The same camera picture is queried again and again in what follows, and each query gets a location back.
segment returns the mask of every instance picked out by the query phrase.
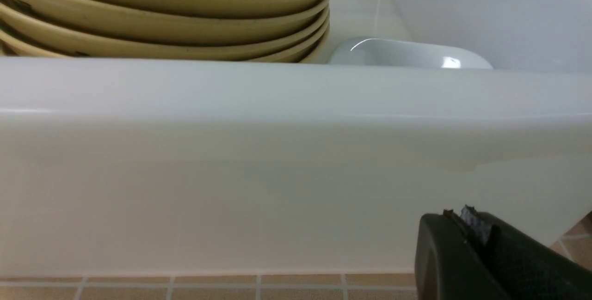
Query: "stack of bowls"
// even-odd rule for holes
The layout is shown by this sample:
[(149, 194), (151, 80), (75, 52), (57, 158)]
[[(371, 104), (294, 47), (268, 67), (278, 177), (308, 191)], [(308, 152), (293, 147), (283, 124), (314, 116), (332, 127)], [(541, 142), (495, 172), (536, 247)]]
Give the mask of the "stack of bowls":
[(21, 56), (308, 62), (329, 0), (0, 0), (0, 40)]

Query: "white ceramic surface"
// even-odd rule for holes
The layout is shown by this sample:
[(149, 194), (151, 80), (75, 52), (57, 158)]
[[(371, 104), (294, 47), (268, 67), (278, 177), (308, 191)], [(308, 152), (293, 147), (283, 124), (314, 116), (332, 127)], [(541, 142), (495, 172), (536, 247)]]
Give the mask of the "white ceramic surface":
[(465, 49), (376, 37), (354, 37), (341, 43), (333, 52), (329, 64), (491, 69), (491, 64), (484, 58)]
[(550, 245), (592, 210), (586, 74), (0, 68), (0, 275), (409, 271), (423, 213)]
[(392, 1), (417, 43), (467, 49), (496, 69), (592, 72), (592, 0)]

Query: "white dish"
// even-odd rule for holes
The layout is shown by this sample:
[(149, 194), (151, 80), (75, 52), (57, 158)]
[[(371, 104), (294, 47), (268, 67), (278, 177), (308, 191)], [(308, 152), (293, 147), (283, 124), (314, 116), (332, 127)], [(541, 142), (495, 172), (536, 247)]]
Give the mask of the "white dish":
[(416, 68), (480, 68), (492, 66), (474, 52), (457, 47), (354, 37), (341, 43), (329, 64)]

